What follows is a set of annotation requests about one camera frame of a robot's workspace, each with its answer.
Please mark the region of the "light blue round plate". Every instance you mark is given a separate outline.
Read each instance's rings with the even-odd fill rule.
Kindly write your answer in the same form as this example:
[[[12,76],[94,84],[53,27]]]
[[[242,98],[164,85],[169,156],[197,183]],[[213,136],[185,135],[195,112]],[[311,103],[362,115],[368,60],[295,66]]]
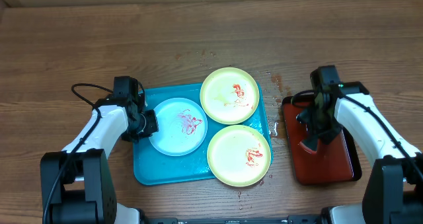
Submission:
[[[183,156],[195,151],[206,138],[208,120],[203,109],[187,98],[170,98],[154,108],[158,131],[149,138],[158,152]]]

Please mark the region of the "pink and black sponge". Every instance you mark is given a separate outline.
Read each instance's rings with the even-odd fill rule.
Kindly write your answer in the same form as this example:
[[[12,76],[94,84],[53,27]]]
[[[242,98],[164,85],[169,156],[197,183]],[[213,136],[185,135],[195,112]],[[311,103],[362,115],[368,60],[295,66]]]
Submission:
[[[299,142],[299,145],[308,153],[316,153],[318,144],[319,137],[317,135],[309,135]]]

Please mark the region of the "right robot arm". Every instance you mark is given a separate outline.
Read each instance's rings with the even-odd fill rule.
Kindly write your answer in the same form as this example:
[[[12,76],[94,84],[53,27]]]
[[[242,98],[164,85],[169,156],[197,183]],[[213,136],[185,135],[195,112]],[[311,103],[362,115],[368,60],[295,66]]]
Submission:
[[[347,130],[373,166],[363,200],[325,208],[322,223],[421,223],[422,152],[377,109],[361,82],[342,82],[336,67],[311,72],[313,101],[297,115],[309,129],[301,145],[317,151]]]

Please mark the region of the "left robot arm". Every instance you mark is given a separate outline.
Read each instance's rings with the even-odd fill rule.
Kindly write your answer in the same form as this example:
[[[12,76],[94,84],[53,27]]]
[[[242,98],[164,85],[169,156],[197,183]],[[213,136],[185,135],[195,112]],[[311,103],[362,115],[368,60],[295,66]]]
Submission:
[[[119,204],[108,157],[119,139],[138,142],[158,130],[145,90],[129,76],[115,77],[105,98],[91,102],[92,115],[61,151],[40,160],[42,221],[54,223],[147,223],[144,212]]]

